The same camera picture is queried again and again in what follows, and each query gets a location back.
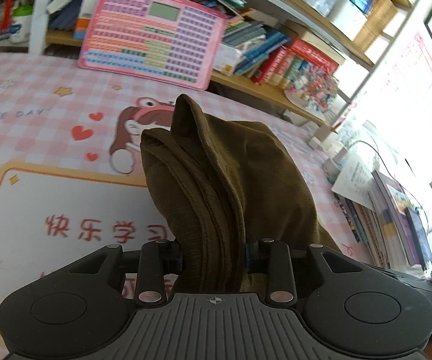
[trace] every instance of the purple book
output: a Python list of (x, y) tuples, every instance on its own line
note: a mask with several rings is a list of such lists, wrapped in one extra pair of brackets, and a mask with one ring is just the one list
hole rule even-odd
[(409, 264), (411, 266), (421, 264), (422, 261), (419, 257), (416, 243), (414, 242), (413, 232), (411, 231), (409, 221), (405, 214), (405, 209), (411, 207), (406, 193), (396, 180), (389, 178), (377, 170), (373, 172), (373, 177), (388, 204), (391, 217), (399, 233)]

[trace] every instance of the circular cap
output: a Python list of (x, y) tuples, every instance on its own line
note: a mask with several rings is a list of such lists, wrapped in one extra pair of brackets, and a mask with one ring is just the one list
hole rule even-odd
[(351, 317), (365, 323), (388, 323), (401, 312), (396, 299), (380, 292), (352, 295), (346, 300), (344, 307)]
[(286, 302), (291, 302), (291, 300), (294, 299), (294, 296), (293, 294), (287, 291), (275, 291), (271, 293), (269, 298), (274, 302), (286, 303)]
[(139, 294), (139, 300), (146, 303), (154, 303), (161, 300), (162, 295), (157, 291), (144, 291)]
[(87, 309), (86, 301), (78, 295), (50, 294), (34, 302), (31, 313), (39, 322), (63, 325), (80, 318)]

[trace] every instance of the folded garment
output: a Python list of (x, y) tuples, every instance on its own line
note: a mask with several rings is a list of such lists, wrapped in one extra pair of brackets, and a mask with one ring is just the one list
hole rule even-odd
[(246, 232), (294, 249), (337, 249), (301, 173), (264, 124), (207, 115), (183, 94), (171, 131), (144, 130), (140, 147), (149, 192), (186, 262), (175, 291), (247, 290)]

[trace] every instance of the yellow border frame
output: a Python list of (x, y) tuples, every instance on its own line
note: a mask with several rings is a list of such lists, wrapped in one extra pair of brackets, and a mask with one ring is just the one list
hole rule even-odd
[[(4, 180), (6, 173), (10, 171), (23, 171), (36, 173), (40, 175), (49, 175), (56, 177), (64, 177), (68, 179), (87, 180), (95, 182), (104, 182), (109, 184), (129, 185), (133, 187), (147, 188), (146, 179), (144, 176), (132, 175), (109, 175), (104, 173), (87, 172), (83, 170), (58, 168), (55, 166), (38, 165), (34, 163), (23, 163), (17, 161), (7, 162), (0, 167), (0, 187)], [(0, 336), (0, 346), (5, 347), (3, 339)]]

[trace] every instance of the white container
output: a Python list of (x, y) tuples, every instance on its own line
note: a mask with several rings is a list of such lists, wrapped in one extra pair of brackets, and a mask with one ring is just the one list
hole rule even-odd
[(16, 32), (9, 36), (9, 41), (14, 44), (29, 42), (31, 34), (32, 22), (32, 7), (23, 5), (14, 9), (12, 13), (11, 27), (15, 28)]
[(327, 19), (352, 41), (367, 21), (364, 13), (349, 0), (338, 0)]

